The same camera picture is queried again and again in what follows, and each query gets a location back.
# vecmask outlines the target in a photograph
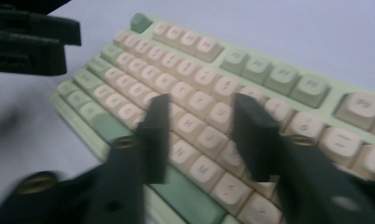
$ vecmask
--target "spacebar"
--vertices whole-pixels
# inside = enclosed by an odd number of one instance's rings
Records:
[[[151,187],[188,223],[220,223],[226,214],[222,207],[170,165],[166,183]]]

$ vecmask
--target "green keyboard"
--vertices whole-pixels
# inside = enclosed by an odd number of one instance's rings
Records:
[[[145,186],[154,223],[285,223],[277,183],[252,181],[229,138],[235,92],[280,133],[304,135],[342,171],[375,180],[375,92],[143,14],[61,83],[60,115],[104,161],[153,97],[170,93],[166,185]]]

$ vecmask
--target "white table surface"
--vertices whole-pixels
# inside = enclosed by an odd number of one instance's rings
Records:
[[[0,73],[0,200],[28,174],[68,178],[98,164],[49,97],[136,12],[375,91],[375,0],[72,0],[52,13],[80,21],[83,46],[66,47],[68,73]]]

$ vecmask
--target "mechanical keyboard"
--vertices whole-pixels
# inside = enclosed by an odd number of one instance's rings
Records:
[[[103,161],[150,100],[170,93],[167,184],[145,186],[152,221],[286,223],[277,183],[251,180],[229,138],[235,92],[260,102],[281,134],[304,135],[342,171],[375,180],[375,92],[139,13],[51,101]]]

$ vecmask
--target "keyboard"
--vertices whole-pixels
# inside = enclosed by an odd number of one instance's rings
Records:
[[[51,102],[104,161],[153,97],[169,93],[166,185],[145,186],[150,223],[286,223],[276,182],[250,178],[230,140],[234,93],[255,98],[342,171],[375,180],[375,92],[170,21],[136,14]]]

